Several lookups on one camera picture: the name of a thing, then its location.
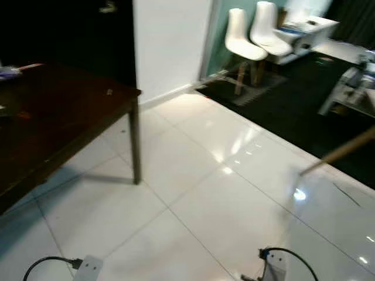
white tile floor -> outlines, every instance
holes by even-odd
[[[375,279],[373,190],[330,166],[297,181],[313,156],[194,92],[141,112],[141,126],[139,186],[124,117],[0,217],[0,280],[88,254],[104,259],[100,281],[237,280],[276,245],[320,280]],[[74,271],[47,262],[29,280]]]

chair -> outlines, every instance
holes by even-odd
[[[250,31],[250,39],[274,56],[285,56],[292,52],[292,47],[276,36],[274,30],[277,21],[275,3],[260,1]]]
[[[252,62],[264,60],[267,57],[267,52],[264,49],[251,44],[246,38],[246,21],[246,12],[244,10],[237,8],[229,10],[229,23],[225,37],[225,46],[232,53]],[[240,86],[243,86],[243,75],[247,64],[248,62],[245,61],[241,63],[239,68],[238,79],[235,82],[237,85],[235,91],[236,94],[240,93]],[[261,71],[256,72],[254,63],[252,63],[251,79],[255,84],[260,81],[261,73],[263,71],[262,67],[260,67],[260,70]]]

dark curtain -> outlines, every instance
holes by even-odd
[[[333,0],[325,17],[340,22],[333,39],[375,49],[375,0]]]

white wall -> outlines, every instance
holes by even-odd
[[[133,0],[140,103],[197,81],[211,2]]]

baseboard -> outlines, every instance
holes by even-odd
[[[186,84],[184,86],[173,89],[172,91],[166,92],[165,94],[159,95],[156,98],[142,102],[139,104],[140,110],[146,110],[152,107],[155,107],[163,102],[169,101],[179,95],[188,92],[193,89],[192,84]]]

